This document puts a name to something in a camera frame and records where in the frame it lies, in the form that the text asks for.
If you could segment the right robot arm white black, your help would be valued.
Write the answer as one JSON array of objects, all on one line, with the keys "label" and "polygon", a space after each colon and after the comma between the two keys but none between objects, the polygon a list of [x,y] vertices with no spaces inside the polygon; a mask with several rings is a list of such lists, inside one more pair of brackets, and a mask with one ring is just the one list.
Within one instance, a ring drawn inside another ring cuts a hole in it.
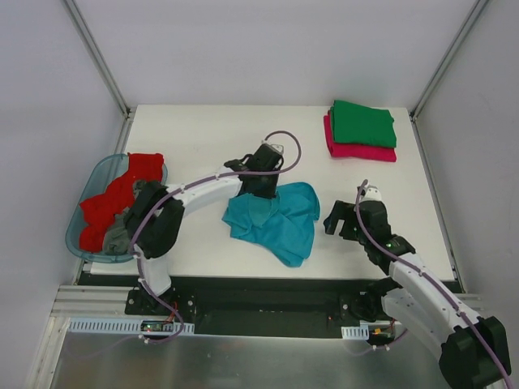
[{"label": "right robot arm white black", "polygon": [[324,231],[359,243],[385,274],[349,303],[352,316],[365,322],[388,316],[401,323],[431,352],[451,388],[497,383],[513,387],[502,322],[494,316],[484,318],[451,292],[416,249],[392,233],[382,202],[337,200],[324,220]]}]

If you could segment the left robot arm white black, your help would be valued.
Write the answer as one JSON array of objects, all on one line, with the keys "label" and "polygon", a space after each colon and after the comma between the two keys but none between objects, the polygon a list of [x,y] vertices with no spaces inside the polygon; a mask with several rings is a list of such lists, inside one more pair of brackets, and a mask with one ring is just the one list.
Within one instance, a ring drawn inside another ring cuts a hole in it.
[{"label": "left robot arm white black", "polygon": [[189,184],[144,185],[124,218],[137,261],[143,304],[154,315],[165,314],[172,297],[165,255],[177,241],[183,218],[212,203],[241,195],[273,199],[284,163],[283,147],[263,143],[253,154],[225,162],[215,173]]}]

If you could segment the teal t shirt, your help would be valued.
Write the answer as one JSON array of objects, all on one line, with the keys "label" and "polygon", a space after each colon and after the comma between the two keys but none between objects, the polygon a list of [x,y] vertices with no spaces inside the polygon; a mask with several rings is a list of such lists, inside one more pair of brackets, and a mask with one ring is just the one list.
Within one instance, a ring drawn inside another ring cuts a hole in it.
[{"label": "teal t shirt", "polygon": [[277,187],[272,199],[243,194],[230,199],[222,220],[230,236],[272,252],[285,266],[301,267],[311,255],[320,201],[306,182]]}]

